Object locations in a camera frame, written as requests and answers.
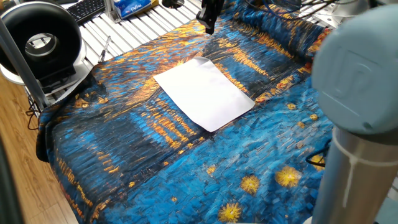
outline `blue fabric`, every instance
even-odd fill
[[[306,63],[324,29],[245,5],[226,2],[212,36],[192,21],[97,65],[42,113],[37,155],[79,223],[302,223],[311,215],[322,171],[304,159],[332,125]],[[213,133],[152,78],[197,55],[256,102]]]

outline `sheet of paper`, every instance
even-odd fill
[[[204,57],[195,57],[154,78],[193,122],[210,132],[254,106],[248,96]]]

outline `gray robot arm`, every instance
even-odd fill
[[[313,87],[335,128],[312,224],[372,224],[397,175],[397,12],[354,17],[315,56]]]

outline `black keyboard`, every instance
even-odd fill
[[[104,0],[82,0],[67,9],[73,18],[75,18],[78,25],[82,25],[82,23],[90,20],[93,16],[104,10]]]

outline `wooden floor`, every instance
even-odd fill
[[[29,109],[22,86],[0,75],[0,135],[2,137],[25,223],[76,224],[48,163],[35,155],[37,131],[27,129]],[[37,120],[32,120],[37,127]]]

